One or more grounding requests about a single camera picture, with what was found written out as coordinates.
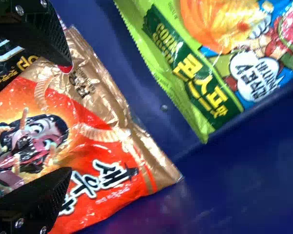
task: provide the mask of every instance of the blue surface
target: blue surface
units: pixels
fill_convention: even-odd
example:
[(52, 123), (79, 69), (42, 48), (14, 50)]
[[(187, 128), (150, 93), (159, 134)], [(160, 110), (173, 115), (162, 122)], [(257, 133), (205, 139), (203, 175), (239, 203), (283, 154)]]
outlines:
[(53, 3), (185, 176), (78, 234), (293, 233), (293, 81), (202, 145), (156, 84), (112, 1)]

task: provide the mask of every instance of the cartoon face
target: cartoon face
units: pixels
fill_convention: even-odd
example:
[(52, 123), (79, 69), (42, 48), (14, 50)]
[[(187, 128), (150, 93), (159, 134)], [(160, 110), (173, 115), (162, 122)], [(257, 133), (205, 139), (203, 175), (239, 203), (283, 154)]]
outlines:
[(29, 117), (24, 127), (20, 128), (20, 124), (21, 120), (10, 124), (0, 123), (0, 126), (10, 128), (0, 134), (1, 147), (6, 147), (10, 152), (7, 156), (0, 157), (0, 169), (11, 168), (13, 155), (19, 154), (22, 171), (38, 172), (50, 153), (51, 144), (58, 147), (67, 139), (68, 127), (55, 115)]

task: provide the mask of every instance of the green label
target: green label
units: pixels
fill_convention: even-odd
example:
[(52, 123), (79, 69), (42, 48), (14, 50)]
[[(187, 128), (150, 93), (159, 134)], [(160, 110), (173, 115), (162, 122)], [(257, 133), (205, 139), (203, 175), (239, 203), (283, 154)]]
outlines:
[(162, 51), (176, 79), (184, 82), (190, 101), (215, 129), (243, 111), (212, 64), (189, 48), (155, 5), (144, 17), (143, 31)]

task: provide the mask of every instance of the green snack bag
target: green snack bag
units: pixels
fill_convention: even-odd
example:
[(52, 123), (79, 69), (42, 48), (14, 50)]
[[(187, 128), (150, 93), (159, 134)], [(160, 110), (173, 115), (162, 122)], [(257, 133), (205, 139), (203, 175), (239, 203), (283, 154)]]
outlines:
[(292, 0), (114, 0), (203, 142), (293, 78)]

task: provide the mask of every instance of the orange snack illustration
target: orange snack illustration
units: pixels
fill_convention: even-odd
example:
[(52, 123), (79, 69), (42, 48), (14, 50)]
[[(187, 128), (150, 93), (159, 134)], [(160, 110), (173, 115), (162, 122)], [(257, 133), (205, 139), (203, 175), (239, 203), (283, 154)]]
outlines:
[(180, 0), (189, 33), (209, 49), (227, 54), (265, 18), (256, 0)]

